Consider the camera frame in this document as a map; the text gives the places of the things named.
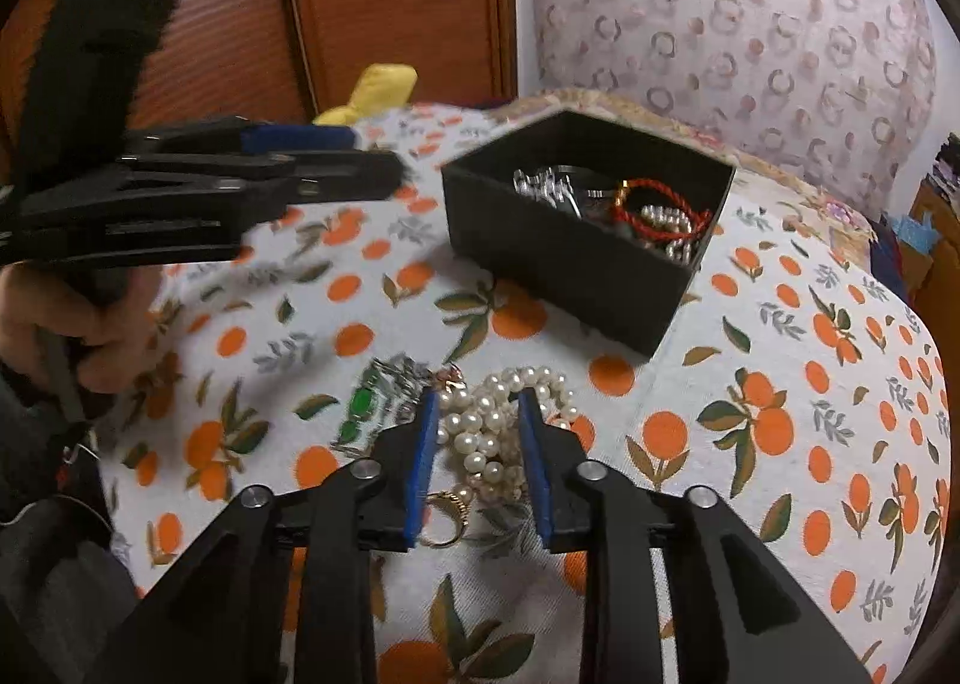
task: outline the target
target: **black box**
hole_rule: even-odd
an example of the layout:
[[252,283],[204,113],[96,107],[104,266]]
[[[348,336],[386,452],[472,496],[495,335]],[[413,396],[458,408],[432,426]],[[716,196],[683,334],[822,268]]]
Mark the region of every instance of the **black box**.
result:
[[[695,211],[711,211],[689,267],[613,226],[557,211],[515,193],[517,169],[582,166],[618,179],[652,178]],[[731,165],[644,131],[579,112],[558,112],[504,134],[443,168],[453,250],[498,278],[572,313],[584,324],[648,356],[664,337],[680,297],[700,267],[733,180]],[[627,207],[671,203],[654,190]]]

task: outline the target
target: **silver bolt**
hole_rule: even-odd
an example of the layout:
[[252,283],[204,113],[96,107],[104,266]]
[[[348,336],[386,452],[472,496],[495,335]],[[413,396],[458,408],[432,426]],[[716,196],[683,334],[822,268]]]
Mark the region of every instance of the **silver bolt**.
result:
[[686,493],[686,497],[693,505],[701,508],[712,508],[717,505],[717,492],[709,486],[694,486]]
[[240,493],[240,502],[245,508],[262,508],[272,500],[273,496],[274,493],[266,486],[256,483],[253,486],[248,486]]
[[360,481],[369,481],[380,475],[380,463],[373,459],[357,459],[350,465],[350,472],[354,478],[360,478]]
[[600,462],[587,459],[586,462],[577,465],[577,473],[586,481],[600,481],[601,478],[607,477],[607,467]]

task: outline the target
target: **red braided cord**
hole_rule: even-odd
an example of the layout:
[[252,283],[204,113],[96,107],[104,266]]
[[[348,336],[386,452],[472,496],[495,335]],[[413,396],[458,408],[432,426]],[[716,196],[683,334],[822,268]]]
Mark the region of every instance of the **red braided cord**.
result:
[[661,242],[667,240],[693,240],[697,238],[704,229],[707,228],[710,219],[712,218],[712,213],[710,211],[703,211],[698,214],[690,206],[688,201],[686,201],[680,194],[675,192],[668,185],[663,184],[660,181],[654,181],[654,179],[649,178],[635,178],[631,181],[625,181],[623,187],[621,187],[621,194],[623,196],[623,202],[627,200],[627,195],[635,188],[651,188],[654,191],[659,191],[661,194],[664,194],[674,205],[678,206],[683,214],[690,219],[690,226],[692,230],[690,232],[662,232],[661,230],[653,229],[652,227],[647,226],[638,216],[630,214],[623,204],[613,203],[611,207],[611,212],[613,213],[613,218],[617,221],[624,221],[632,226],[638,235],[643,235],[649,240],[654,242]]

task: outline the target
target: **finger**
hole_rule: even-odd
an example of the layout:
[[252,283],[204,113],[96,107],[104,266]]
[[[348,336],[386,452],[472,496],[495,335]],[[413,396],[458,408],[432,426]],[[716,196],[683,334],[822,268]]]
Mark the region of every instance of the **finger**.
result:
[[77,365],[80,385],[98,394],[118,394],[130,388],[138,374],[150,369],[147,338],[145,334],[141,337],[107,343],[90,353]]
[[100,327],[100,314],[86,297],[29,264],[11,264],[0,272],[0,319],[69,337]]
[[15,373],[26,376],[38,389],[50,389],[50,376],[37,344],[37,328],[8,322],[0,329],[0,356]]
[[103,345],[104,343],[128,338],[131,323],[139,322],[151,303],[157,298],[160,291],[162,271],[160,267],[134,267],[127,278],[127,291],[123,298],[103,311],[101,329],[97,334],[90,334],[86,338],[88,345]]

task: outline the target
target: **yellow plush toy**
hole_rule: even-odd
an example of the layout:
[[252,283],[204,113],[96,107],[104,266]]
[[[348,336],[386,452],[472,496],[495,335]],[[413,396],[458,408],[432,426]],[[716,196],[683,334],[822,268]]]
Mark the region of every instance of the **yellow plush toy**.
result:
[[317,126],[352,126],[361,118],[402,107],[416,86],[416,69],[406,64],[371,64],[363,70],[350,101],[344,107],[321,112]]

